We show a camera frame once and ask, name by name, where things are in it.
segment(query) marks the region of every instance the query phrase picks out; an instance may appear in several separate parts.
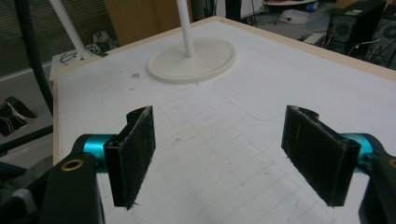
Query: round base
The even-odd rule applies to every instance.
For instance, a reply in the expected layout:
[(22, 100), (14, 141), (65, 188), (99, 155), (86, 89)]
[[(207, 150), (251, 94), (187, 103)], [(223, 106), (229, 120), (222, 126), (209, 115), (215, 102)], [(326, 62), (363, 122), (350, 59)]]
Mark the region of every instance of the round base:
[(155, 53), (148, 61), (151, 75), (161, 82), (191, 84), (217, 77), (233, 66), (232, 44), (216, 38), (194, 38), (195, 55), (186, 56), (184, 42)]

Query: cardboard box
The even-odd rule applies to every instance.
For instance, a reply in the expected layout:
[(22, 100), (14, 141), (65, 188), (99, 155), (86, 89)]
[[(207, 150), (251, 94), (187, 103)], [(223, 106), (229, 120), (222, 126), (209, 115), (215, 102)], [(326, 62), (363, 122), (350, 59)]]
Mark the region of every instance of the cardboard box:
[[(175, 0), (104, 0), (120, 44), (180, 27)], [(191, 4), (188, 1), (190, 18)]]

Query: white object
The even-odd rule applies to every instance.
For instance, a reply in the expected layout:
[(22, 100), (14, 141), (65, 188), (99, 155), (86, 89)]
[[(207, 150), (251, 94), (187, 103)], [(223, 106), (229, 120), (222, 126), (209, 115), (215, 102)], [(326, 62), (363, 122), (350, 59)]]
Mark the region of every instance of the white object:
[(191, 84), (209, 80), (230, 69), (236, 57), (233, 45), (216, 38), (193, 40), (186, 0), (177, 0), (177, 8), (184, 48), (182, 43), (175, 44), (154, 54), (148, 61), (151, 75), (169, 84)]
[(325, 36), (324, 33), (314, 33), (311, 36), (309, 36), (306, 40), (304, 40), (304, 43), (310, 44), (310, 45), (316, 45), (318, 41)]
[(308, 22), (308, 16), (309, 16), (308, 12), (289, 9), (282, 12), (279, 20), (295, 25), (305, 24), (306, 22)]
[(64, 5), (62, 4), (61, 0), (50, 0), (53, 9), (55, 9), (56, 14), (61, 20), (64, 29), (66, 30), (67, 34), (69, 35), (70, 40), (73, 42), (78, 54), (77, 57), (80, 59), (87, 59), (91, 57), (91, 54), (85, 50), (84, 45), (82, 44), (81, 39), (78, 36), (76, 28), (74, 27), (73, 23), (70, 21), (69, 16), (67, 15), (66, 10), (64, 9)]
[(181, 30), (186, 46), (187, 57), (194, 56), (194, 45), (192, 44), (189, 11), (186, 0), (177, 0), (178, 15), (180, 17)]

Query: white tabletop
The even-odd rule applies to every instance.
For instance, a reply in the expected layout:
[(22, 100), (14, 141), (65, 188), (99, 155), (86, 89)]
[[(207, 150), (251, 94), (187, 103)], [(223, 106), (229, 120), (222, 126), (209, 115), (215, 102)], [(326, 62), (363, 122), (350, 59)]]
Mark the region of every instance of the white tabletop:
[(55, 77), (60, 159), (80, 135), (119, 133), (128, 112), (153, 105), (157, 149), (139, 205), (115, 208), (108, 176), (98, 176), (106, 222), (359, 223), (368, 177), (354, 174), (346, 205), (327, 207), (280, 146), (286, 105), (339, 133), (370, 133), (396, 155), (396, 73), (224, 19), (191, 31), (232, 43), (235, 65), (201, 83), (156, 81), (147, 62), (182, 40), (175, 30)]

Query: computer tower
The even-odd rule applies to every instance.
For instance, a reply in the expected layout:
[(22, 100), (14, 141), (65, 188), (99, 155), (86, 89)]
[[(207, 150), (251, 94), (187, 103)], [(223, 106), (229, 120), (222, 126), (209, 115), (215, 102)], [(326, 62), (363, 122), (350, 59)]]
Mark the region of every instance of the computer tower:
[(375, 31), (374, 39), (378, 41), (370, 46), (365, 60), (389, 67), (396, 50), (396, 6), (387, 6)]
[(334, 12), (323, 48), (364, 59), (381, 19), (386, 1), (356, 2)]

